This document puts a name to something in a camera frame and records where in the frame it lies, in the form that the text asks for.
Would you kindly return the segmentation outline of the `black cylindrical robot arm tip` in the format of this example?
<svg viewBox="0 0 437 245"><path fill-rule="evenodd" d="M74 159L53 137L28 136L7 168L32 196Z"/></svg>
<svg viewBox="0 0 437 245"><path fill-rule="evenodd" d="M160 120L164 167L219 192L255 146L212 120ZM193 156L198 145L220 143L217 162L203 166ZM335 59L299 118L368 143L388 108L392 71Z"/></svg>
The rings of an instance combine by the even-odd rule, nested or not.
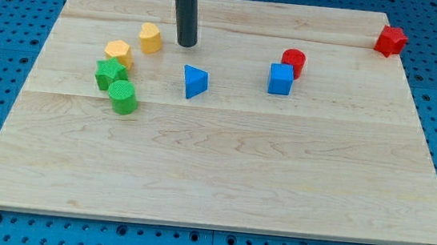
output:
<svg viewBox="0 0 437 245"><path fill-rule="evenodd" d="M174 0L178 44L195 46L198 42L198 0Z"/></svg>

